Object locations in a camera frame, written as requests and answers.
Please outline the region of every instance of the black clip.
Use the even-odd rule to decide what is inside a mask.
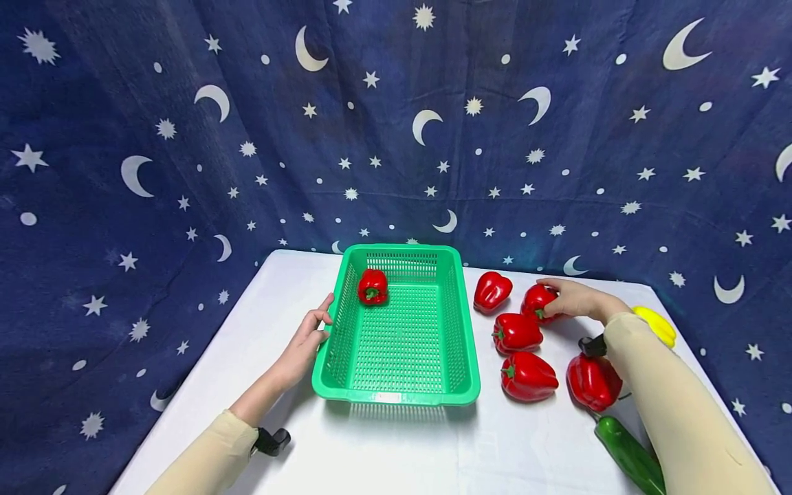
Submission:
[[[283,428],[275,432],[275,435],[270,435],[269,432],[263,428],[257,429],[258,440],[253,444],[253,448],[270,457],[277,457],[280,455],[286,446],[289,445],[289,442],[291,442],[291,435]]]
[[[607,346],[605,345],[605,334],[601,333],[598,337],[583,337],[577,341],[577,347],[586,357],[605,356]]]

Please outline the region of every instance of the starry fabric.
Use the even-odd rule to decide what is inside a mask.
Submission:
[[[358,242],[651,285],[792,490],[790,5],[3,2],[0,492],[106,493],[270,252]]]

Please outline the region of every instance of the white table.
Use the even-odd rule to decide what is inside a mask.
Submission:
[[[340,256],[285,250],[267,259],[119,478],[113,495],[145,492],[275,361],[306,311],[333,289],[340,265]],[[469,298],[484,271],[464,269]],[[522,295],[540,276],[502,273],[514,283],[503,311],[519,312]],[[578,281],[615,294],[631,307],[649,307],[671,321],[649,287]],[[539,354],[553,366],[561,386],[553,398],[523,405],[509,401],[501,391],[503,359],[490,336],[493,318],[472,315],[482,377],[482,392],[473,406],[431,409],[327,402],[314,395],[309,373],[263,423],[270,432],[286,428],[291,445],[275,459],[255,455],[229,493],[640,493],[594,436],[593,419],[573,405],[565,385],[578,339],[601,333],[601,325],[576,318],[544,331]],[[731,419],[681,335],[675,351]],[[646,442],[630,399],[619,403],[614,415]]]

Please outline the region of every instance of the beige sleeve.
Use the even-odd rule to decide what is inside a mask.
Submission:
[[[772,495],[763,467],[693,371],[631,313],[605,327],[607,357],[633,391],[668,495]]]
[[[234,484],[258,431],[223,411],[146,491],[147,495],[216,495]]]

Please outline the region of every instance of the green plastic basket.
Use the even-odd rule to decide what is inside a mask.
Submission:
[[[366,268],[385,272],[388,302],[364,306]],[[312,383],[327,399],[466,406],[482,384],[459,252],[447,246],[361,244],[344,253],[330,337]]]

